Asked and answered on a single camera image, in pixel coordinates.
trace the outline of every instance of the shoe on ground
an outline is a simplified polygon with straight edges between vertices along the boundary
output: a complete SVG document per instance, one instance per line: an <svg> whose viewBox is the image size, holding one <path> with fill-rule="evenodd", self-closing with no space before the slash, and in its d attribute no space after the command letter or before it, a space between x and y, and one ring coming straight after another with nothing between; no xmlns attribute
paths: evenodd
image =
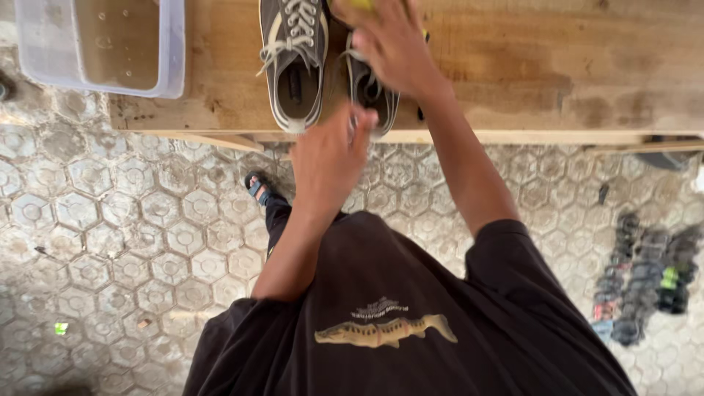
<svg viewBox="0 0 704 396"><path fill-rule="evenodd" d="M372 131L372 136L384 136L394 125L401 95L386 88L372 68L364 62L363 57L352 47L352 33L347 37L345 55L352 102L378 112L379 124Z"/></svg>
<svg viewBox="0 0 704 396"><path fill-rule="evenodd" d="M322 109L329 16L325 0L259 0L269 102L276 123L288 133L313 126Z"/></svg>

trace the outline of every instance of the person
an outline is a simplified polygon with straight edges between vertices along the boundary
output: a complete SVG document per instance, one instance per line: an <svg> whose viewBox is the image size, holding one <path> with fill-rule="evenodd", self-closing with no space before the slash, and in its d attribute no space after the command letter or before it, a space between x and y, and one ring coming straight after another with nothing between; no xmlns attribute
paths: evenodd
<svg viewBox="0 0 704 396"><path fill-rule="evenodd" d="M475 238L466 279L380 217L339 213L377 121L344 104L291 148L292 206L264 175L245 180L266 205L269 257L251 298L207 322L184 395L635 395L520 222L414 2L375 9L336 12L378 78L425 114Z"/></svg>

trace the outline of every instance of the hand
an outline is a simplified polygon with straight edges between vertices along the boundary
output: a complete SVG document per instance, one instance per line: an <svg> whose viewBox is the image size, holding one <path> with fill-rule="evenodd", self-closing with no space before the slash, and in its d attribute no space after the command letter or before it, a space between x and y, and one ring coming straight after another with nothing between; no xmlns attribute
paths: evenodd
<svg viewBox="0 0 704 396"><path fill-rule="evenodd" d="M351 119L356 120L352 129ZM296 179L294 211L326 229L359 181L367 163L377 112L346 103L291 148Z"/></svg>
<svg viewBox="0 0 704 396"><path fill-rule="evenodd" d="M335 1L333 9L336 16L356 28L352 45L384 85L416 100L449 87L422 36L416 0L373 2L376 13L354 8L349 0Z"/></svg>

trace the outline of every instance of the concrete floor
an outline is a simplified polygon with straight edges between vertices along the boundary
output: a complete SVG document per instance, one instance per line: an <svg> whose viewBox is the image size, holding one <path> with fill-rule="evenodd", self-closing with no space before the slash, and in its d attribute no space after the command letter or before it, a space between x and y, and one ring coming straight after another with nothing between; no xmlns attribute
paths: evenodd
<svg viewBox="0 0 704 396"><path fill-rule="evenodd" d="M113 132L103 96L24 82L11 47L0 70L21 99L0 104L0 120L25 124L0 127L0 395L75 381L100 395L179 395L205 321L247 296L263 265L263 210L241 178L264 170L292 196L285 147L248 154ZM694 166L668 173L578 147L486 150L587 317L619 212L670 230L704 221ZM463 274L472 237L433 147L371 147L344 209L383 216ZM642 395L704 395L700 284L687 315L656 314L640 345L611 345ZM54 335L55 322L68 333Z"/></svg>

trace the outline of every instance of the water droplet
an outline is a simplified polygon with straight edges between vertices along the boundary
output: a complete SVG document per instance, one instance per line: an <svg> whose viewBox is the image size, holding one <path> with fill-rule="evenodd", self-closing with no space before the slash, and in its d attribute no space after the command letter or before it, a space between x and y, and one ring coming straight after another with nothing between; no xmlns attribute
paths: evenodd
<svg viewBox="0 0 704 396"><path fill-rule="evenodd" d="M111 40L108 36L99 36L95 39L95 45L102 49L112 49L113 40Z"/></svg>

